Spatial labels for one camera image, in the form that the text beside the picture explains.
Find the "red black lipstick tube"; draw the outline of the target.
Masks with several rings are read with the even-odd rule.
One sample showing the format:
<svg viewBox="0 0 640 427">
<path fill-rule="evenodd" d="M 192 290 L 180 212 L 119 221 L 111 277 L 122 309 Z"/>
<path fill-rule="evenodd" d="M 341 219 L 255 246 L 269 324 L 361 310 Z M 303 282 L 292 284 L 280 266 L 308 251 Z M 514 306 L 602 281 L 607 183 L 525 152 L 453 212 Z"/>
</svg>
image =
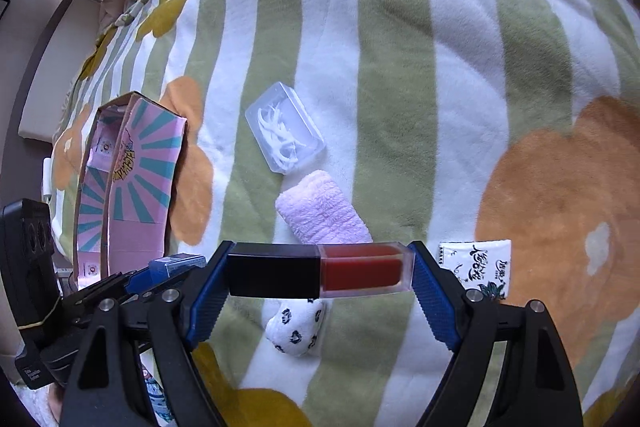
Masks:
<svg viewBox="0 0 640 427">
<path fill-rule="evenodd" d="M 410 291 L 413 265 L 414 252 L 399 243 L 237 243 L 224 278 L 238 297 L 363 297 Z"/>
</svg>

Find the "clear floss pick box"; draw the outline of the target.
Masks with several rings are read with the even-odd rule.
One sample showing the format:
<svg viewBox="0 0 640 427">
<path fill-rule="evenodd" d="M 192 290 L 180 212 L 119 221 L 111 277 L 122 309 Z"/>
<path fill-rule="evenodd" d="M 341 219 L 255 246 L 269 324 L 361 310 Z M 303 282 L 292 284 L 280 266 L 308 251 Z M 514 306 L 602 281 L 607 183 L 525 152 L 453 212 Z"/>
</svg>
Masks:
<svg viewBox="0 0 640 427">
<path fill-rule="evenodd" d="M 287 174 L 302 167 L 326 147 L 302 100 L 282 82 L 259 95 L 245 111 L 245 119 L 274 173 Z"/>
</svg>

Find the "small white floral box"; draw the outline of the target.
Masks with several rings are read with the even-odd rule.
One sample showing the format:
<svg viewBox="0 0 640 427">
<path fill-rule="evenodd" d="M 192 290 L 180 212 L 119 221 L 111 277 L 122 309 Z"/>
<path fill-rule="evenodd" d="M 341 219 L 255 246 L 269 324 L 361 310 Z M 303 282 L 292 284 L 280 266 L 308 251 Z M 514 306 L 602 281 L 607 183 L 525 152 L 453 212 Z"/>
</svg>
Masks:
<svg viewBox="0 0 640 427">
<path fill-rule="evenodd" d="M 494 300 L 509 295 L 512 243 L 510 239 L 486 242 L 442 242 L 439 265 L 454 273 L 466 289 L 478 289 Z"/>
</svg>

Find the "white spotted plush ball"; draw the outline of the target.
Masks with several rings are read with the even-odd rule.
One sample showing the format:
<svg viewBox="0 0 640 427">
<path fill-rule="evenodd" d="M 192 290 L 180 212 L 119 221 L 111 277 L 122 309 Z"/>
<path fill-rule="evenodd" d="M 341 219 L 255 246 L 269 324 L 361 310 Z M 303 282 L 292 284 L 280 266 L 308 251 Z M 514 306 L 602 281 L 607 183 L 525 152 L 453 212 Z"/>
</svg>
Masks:
<svg viewBox="0 0 640 427">
<path fill-rule="evenodd" d="M 266 323 L 265 334 L 279 352 L 302 357 L 318 343 L 325 316 L 326 303 L 321 299 L 282 300 Z"/>
</svg>

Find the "open cardboard box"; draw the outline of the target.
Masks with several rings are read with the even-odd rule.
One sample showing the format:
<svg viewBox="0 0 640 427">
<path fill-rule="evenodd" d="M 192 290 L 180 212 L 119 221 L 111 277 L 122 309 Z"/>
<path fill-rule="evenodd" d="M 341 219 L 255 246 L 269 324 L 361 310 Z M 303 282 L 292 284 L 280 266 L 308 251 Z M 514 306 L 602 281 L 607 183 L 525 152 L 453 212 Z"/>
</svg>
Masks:
<svg viewBox="0 0 640 427">
<path fill-rule="evenodd" d="M 138 92 L 98 108 L 81 161 L 74 274 L 84 289 L 165 254 L 186 118 Z"/>
</svg>

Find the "floral striped blanket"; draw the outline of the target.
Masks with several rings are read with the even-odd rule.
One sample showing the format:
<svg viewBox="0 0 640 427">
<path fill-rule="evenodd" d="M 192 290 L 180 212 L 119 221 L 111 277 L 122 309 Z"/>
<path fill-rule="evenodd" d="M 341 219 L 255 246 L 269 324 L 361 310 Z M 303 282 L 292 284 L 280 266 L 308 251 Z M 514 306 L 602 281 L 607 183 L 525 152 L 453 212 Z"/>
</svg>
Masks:
<svg viewBox="0 0 640 427">
<path fill-rule="evenodd" d="M 639 11 L 630 0 L 125 0 L 66 98 L 55 238 L 75 252 L 100 106 L 138 91 L 186 117 L 172 251 L 288 243 L 245 113 L 293 87 L 377 242 L 512 244 L 508 299 L 549 308 L 584 420 L 639 374 Z"/>
</svg>

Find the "white headboard cushion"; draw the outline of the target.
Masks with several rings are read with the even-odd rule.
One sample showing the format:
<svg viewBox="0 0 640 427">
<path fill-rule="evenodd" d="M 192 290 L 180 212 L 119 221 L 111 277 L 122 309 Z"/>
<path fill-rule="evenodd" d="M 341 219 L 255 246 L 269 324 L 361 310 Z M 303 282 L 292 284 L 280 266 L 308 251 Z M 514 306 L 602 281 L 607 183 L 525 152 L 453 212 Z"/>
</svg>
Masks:
<svg viewBox="0 0 640 427">
<path fill-rule="evenodd" d="M 28 83 L 17 134 L 50 143 L 66 94 L 92 53 L 99 32 L 99 0 L 62 0 L 43 29 L 25 70 Z"/>
</svg>

